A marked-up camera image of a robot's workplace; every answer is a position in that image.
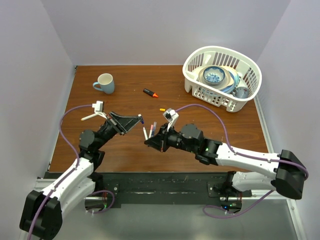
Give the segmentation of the white yellow pen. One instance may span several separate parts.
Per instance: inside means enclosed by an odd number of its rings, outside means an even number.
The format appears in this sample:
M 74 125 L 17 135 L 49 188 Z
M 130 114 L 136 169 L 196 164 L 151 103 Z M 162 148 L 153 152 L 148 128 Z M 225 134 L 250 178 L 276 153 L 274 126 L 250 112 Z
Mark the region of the white yellow pen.
M 81 118 L 80 120 L 81 121 L 86 121 L 86 120 L 91 119 L 91 118 L 93 118 L 95 116 L 96 116 L 96 113 L 93 113 L 91 115 L 88 115 L 88 116 L 85 116 L 85 117 Z

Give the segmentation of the dark blue pen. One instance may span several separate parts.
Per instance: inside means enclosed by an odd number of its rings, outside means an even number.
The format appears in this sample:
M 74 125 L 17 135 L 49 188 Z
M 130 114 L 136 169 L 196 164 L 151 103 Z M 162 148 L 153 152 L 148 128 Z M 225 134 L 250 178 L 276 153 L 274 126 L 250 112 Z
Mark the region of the dark blue pen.
M 153 123 L 153 129 L 152 129 L 152 132 L 153 132 L 153 133 L 155 133 L 156 128 L 157 128 L 157 122 L 155 121 L 155 122 Z

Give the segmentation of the small blue white cap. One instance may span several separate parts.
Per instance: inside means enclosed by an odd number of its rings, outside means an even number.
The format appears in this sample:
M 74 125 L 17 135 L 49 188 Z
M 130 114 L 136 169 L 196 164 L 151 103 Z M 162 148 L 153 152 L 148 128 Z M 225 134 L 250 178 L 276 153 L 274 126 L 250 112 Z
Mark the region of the small blue white cap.
M 138 117 L 140 118 L 140 122 L 141 122 L 142 124 L 144 124 L 144 119 L 143 119 L 142 115 L 141 115 L 141 114 L 138 114 Z

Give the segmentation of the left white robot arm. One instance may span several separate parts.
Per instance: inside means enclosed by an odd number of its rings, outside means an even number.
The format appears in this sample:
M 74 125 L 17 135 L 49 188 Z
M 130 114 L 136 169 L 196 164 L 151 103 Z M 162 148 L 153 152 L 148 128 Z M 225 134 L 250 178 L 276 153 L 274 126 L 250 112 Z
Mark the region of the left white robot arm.
M 95 172 L 105 156 L 101 147 L 115 135 L 123 136 L 143 121 L 141 114 L 123 116 L 111 111 L 101 116 L 105 121 L 97 131 L 81 132 L 73 164 L 53 183 L 26 196 L 19 228 L 27 232 L 27 239 L 32 236 L 54 239 L 64 217 L 75 205 L 88 195 L 99 196 L 104 191 L 102 178 Z

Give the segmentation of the white pink pen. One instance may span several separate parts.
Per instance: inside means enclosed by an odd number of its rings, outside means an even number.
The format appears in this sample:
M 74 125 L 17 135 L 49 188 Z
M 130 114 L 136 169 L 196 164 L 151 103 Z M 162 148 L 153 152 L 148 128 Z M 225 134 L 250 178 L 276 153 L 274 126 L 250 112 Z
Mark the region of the white pink pen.
M 150 125 L 150 130 L 149 130 L 149 134 L 148 134 L 148 138 L 152 137 L 152 132 L 153 132 L 153 124 Z

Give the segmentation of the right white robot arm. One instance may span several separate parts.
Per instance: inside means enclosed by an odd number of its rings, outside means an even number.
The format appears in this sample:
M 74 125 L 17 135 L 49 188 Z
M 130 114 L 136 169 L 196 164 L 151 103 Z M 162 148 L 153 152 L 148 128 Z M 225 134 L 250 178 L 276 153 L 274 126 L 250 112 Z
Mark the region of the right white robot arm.
M 162 125 L 156 134 L 144 134 L 145 145 L 159 152 L 170 147 L 195 155 L 204 165 L 229 166 L 247 172 L 229 172 L 217 190 L 230 197 L 249 190 L 271 190 L 293 200 L 303 196 L 308 176 L 305 166 L 289 150 L 262 153 L 236 148 L 221 141 L 206 138 L 194 124 L 186 124 L 181 131 Z

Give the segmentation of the grey pen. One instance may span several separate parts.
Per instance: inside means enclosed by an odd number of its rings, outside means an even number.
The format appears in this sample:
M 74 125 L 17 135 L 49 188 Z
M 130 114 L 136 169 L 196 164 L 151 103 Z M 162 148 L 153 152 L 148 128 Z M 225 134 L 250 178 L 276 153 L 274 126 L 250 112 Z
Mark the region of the grey pen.
M 142 131 L 143 131 L 144 139 L 148 140 L 147 130 L 144 126 L 142 127 Z

